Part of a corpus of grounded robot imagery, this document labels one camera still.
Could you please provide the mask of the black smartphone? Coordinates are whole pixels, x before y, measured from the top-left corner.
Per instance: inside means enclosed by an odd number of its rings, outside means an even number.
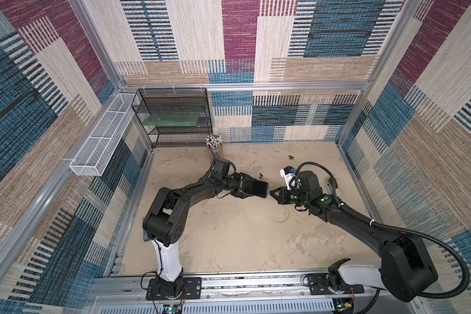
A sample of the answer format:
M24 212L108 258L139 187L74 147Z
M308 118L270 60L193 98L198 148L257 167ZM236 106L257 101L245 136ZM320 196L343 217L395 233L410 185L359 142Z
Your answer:
M259 198L267 198L269 193L269 184L265 181L256 179L246 179L242 191L249 196L256 196Z

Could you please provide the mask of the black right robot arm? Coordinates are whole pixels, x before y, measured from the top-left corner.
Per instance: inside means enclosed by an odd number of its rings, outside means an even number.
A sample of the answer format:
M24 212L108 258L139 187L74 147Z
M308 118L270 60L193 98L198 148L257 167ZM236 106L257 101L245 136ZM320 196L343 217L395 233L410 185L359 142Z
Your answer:
M408 232L376 227L356 217L357 212L347 204L337 204L331 194L289 190L280 187L270 196L280 205L293 204L348 232L373 250L378 263L353 259L333 264L329 271L344 285L364 285L389 291L394 297L409 302L435 283L438 273L423 240Z

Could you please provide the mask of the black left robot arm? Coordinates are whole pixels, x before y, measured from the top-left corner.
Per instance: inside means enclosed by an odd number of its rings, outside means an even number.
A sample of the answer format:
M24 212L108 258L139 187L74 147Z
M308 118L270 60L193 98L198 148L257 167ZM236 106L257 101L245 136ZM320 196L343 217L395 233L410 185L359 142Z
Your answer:
M188 212L194 205L217 198L222 191L246 199L266 198L269 184L246 173L236 172L232 162L214 158L204 176L183 188L161 188L143 218L143 239L154 245L158 269L154 283L160 290L178 295L183 290L183 267L178 242L183 235Z

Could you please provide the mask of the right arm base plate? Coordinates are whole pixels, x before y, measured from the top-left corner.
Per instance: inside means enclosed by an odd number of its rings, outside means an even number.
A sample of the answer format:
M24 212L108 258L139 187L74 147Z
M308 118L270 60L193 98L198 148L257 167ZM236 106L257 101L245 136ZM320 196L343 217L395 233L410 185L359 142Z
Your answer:
M302 285L310 290L311 295L362 294L362 285L348 285L342 278L329 273L310 273L302 278Z

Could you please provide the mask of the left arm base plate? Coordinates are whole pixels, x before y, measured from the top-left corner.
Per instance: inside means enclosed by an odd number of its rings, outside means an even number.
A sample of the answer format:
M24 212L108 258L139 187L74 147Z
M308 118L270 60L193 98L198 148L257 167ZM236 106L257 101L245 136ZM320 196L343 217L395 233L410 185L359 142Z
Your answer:
M201 277L179 277L174 282L162 278L152 279L147 288L146 300L198 300L201 297Z

